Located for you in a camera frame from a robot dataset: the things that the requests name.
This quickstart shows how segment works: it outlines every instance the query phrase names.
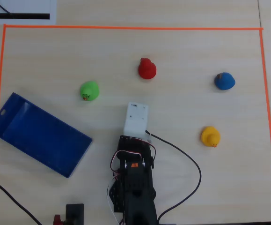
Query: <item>green rubber duck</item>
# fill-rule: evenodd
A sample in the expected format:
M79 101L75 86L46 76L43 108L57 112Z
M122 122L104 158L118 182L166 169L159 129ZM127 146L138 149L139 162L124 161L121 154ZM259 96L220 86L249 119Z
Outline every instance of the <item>green rubber duck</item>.
M93 101L99 96L99 87L97 82L85 82L80 88L80 95L84 101Z

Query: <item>rubber duck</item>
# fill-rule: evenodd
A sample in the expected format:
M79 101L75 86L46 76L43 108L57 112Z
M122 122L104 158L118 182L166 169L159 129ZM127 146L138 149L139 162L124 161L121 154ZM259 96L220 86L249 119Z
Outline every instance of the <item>rubber duck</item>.
M88 81L80 87L80 95L84 101L93 101L99 96L99 87L97 82Z
M152 79L156 75L156 66L148 58L141 58L139 65L139 75L144 79Z
M207 147L216 147L220 142L220 133L214 127L206 127L202 132L201 141Z
M214 84L220 90L228 90L235 85L235 79L229 73L220 73L214 78Z

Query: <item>red rubber duck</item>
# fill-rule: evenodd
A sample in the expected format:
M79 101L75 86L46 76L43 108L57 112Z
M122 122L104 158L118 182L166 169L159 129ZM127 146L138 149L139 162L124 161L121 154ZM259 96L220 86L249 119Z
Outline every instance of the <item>red rubber duck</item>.
M156 75L156 66L148 58L141 58L139 65L139 75L144 79L152 79Z

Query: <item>white wire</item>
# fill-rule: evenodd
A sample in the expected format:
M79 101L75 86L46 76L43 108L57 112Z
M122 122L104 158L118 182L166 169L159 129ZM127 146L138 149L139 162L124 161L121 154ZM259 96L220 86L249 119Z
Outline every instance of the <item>white wire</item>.
M116 158L117 153L120 152L120 151L125 151L125 152L131 153L131 154L136 154L136 155L139 155L140 158L142 158L141 154L138 153L138 152L126 151L126 150L119 150L119 151L116 151L115 154L113 155L112 160L111 160L111 163L110 163L111 169L112 169L112 163L113 163L113 160Z
M106 198L107 198L108 205L109 205L109 208L110 208L111 213L113 214L114 218L116 219L117 224L120 225L119 221L118 221L117 218L116 218L115 213L113 212L113 210L112 210L112 208L111 208L111 205L110 205L110 202L109 202L109 198L108 198L108 195L109 195L109 194L108 194L108 188L109 188L111 182L112 182L116 177L117 177L117 176L114 176L114 177L111 179L111 181L109 182L108 186L107 186L107 190L106 190Z

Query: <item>white paper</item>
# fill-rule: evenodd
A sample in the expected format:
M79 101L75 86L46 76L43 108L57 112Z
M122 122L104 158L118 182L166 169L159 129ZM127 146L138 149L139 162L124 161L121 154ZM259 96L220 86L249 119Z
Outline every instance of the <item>white paper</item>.
M16 25L55 25L56 0L0 0L10 13L49 13L49 20L0 19L0 24Z

